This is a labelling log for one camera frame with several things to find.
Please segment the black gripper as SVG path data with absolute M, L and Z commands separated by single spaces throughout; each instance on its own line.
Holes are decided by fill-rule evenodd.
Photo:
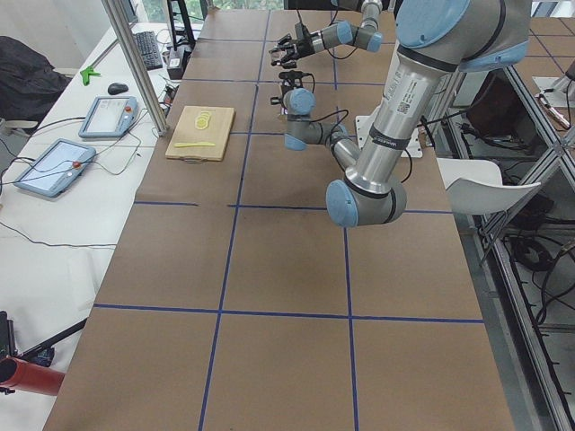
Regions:
M 296 58 L 312 56 L 315 53 L 313 39 L 283 37 L 270 50 L 270 64 L 282 68 L 296 68 Z
M 279 89 L 280 89 L 280 96 L 271 97 L 270 103 L 280 104 L 280 111 L 288 112 L 289 98 L 291 97 L 291 93 L 296 89 L 296 87 L 291 85 L 281 85 Z

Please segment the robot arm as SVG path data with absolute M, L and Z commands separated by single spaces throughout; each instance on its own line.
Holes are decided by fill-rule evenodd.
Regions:
M 311 118 L 314 95 L 304 87 L 284 91 L 285 146 L 301 151 L 324 145 L 344 176 L 326 190 L 332 221 L 342 227 L 387 224 L 406 207 L 406 193 L 393 170 L 418 126 L 440 79 L 455 71 L 479 72 L 518 63 L 527 53 L 531 19 L 528 1 L 337 1 L 361 13 L 355 26 L 335 22 L 316 32 L 303 23 L 270 51 L 274 66 L 293 68 L 298 59 L 350 45 L 376 52 L 382 45 L 379 16 L 394 11 L 398 63 L 391 69 L 380 105 L 363 145 L 343 126 Z
M 333 20 L 327 27 L 310 32 L 300 13 L 295 24 L 296 36 L 290 34 L 278 40 L 270 50 L 272 66 L 284 69 L 296 68 L 300 58 L 327 51 L 340 45 L 349 45 L 369 52 L 377 52 L 383 43 L 383 34 L 379 31 L 379 15 L 389 9 L 389 1 L 331 1 L 336 11 L 348 10 L 362 14 L 359 26 L 349 21 Z

